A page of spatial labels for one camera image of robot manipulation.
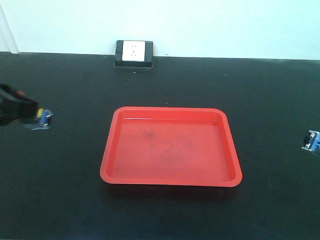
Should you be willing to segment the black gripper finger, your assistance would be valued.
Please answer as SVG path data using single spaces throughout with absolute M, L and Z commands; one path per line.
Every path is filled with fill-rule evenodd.
M 0 100 L 0 125 L 6 126 L 23 117 L 23 102 L 8 99 Z
M 38 103 L 23 95 L 7 84 L 0 85 L 0 100 L 22 101 L 22 118 L 32 118 L 38 111 Z

